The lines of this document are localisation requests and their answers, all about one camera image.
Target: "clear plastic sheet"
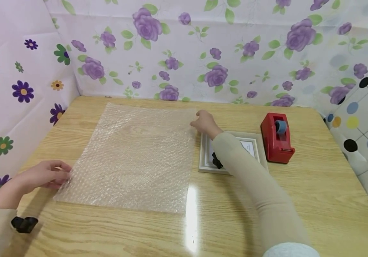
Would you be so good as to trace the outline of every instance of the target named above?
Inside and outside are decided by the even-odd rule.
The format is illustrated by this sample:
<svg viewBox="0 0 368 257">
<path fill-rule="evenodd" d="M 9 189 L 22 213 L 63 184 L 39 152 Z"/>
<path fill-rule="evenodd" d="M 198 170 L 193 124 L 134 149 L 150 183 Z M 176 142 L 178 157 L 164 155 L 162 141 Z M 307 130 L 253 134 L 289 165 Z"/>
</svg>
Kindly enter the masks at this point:
<svg viewBox="0 0 368 257">
<path fill-rule="evenodd" d="M 56 201 L 182 213 L 195 145 L 195 109 L 107 104 Z"/>
</svg>

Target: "black clip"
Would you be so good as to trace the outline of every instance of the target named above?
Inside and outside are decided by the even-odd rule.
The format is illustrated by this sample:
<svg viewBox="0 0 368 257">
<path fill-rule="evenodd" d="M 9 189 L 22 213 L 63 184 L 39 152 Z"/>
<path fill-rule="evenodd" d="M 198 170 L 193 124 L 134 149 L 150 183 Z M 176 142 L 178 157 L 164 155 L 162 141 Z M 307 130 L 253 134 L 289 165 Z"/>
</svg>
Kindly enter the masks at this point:
<svg viewBox="0 0 368 257">
<path fill-rule="evenodd" d="M 214 163 L 215 166 L 217 166 L 218 169 L 221 169 L 222 167 L 224 167 L 221 162 L 217 159 L 217 156 L 215 155 L 215 152 L 212 153 L 212 163 Z"/>
<path fill-rule="evenodd" d="M 37 223 L 38 219 L 34 217 L 26 217 L 23 219 L 15 216 L 14 219 L 11 220 L 11 225 L 18 233 L 31 233 Z"/>
</svg>

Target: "wood grain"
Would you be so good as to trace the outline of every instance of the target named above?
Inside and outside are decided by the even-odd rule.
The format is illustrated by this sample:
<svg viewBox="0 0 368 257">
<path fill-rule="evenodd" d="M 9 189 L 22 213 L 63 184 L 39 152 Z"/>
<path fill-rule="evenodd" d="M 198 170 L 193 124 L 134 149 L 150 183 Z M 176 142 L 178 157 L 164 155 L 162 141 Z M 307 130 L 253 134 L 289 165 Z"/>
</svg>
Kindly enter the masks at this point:
<svg viewBox="0 0 368 257">
<path fill-rule="evenodd" d="M 287 114 L 296 152 L 287 165 L 268 163 L 289 193 L 313 246 L 323 257 L 368 256 L 368 196 L 314 109 L 200 102 L 78 97 L 22 167 L 41 160 L 76 162 L 106 103 L 146 108 L 197 108 L 224 130 L 260 133 L 268 112 Z M 38 217 L 30 235 L 14 235 L 5 256 L 262 256 L 257 217 L 235 178 L 198 173 L 195 145 L 186 215 L 52 201 L 35 190 L 19 206 Z"/>
</svg>

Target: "red tape dispenser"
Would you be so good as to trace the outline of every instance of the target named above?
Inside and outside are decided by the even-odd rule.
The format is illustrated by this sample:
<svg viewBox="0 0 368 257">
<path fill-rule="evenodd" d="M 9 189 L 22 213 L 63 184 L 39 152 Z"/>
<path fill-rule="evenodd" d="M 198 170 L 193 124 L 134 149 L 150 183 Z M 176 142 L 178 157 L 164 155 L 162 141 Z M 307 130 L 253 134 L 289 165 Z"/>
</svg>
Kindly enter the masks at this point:
<svg viewBox="0 0 368 257">
<path fill-rule="evenodd" d="M 261 132 L 267 160 L 288 163 L 295 149 L 291 147 L 287 116 L 268 113 L 261 123 Z"/>
</svg>

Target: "orange flower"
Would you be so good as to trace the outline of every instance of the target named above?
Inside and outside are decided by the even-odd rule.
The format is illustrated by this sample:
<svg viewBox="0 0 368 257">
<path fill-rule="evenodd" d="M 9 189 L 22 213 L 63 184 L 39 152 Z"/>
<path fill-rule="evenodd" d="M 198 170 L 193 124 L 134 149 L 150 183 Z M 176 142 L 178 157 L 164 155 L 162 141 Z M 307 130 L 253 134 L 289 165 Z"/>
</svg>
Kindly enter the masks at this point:
<svg viewBox="0 0 368 257">
<path fill-rule="evenodd" d="M 51 83 L 51 87 L 53 88 L 53 90 L 60 91 L 61 89 L 64 89 L 64 84 L 61 81 L 56 80 Z"/>
</svg>

